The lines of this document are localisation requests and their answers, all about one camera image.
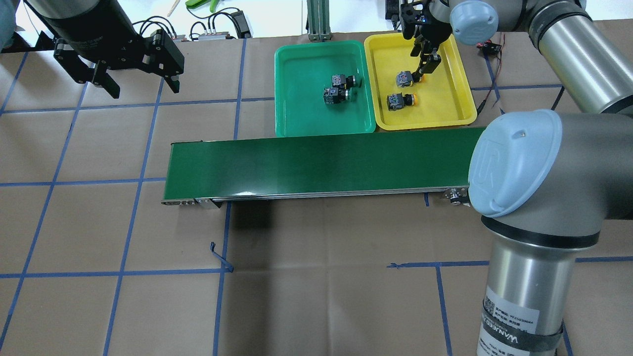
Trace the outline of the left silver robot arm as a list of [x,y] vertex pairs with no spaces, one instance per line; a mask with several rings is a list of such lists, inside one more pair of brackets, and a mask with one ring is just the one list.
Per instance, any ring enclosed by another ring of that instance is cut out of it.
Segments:
[[172,92],[180,91],[185,59],[170,24],[145,37],[117,0],[27,0],[25,4],[52,32],[53,56],[76,83],[92,83],[117,99],[120,86],[108,71],[135,68],[160,75]]

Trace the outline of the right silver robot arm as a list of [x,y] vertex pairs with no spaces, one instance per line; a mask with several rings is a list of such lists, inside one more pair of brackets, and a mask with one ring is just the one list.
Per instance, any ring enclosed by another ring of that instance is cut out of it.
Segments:
[[632,63],[595,27],[584,0],[403,1],[403,37],[430,64],[453,35],[476,45],[527,32],[581,110],[516,111],[483,131],[470,201],[496,238],[482,300],[478,356],[553,356],[576,254],[605,220],[632,219]]

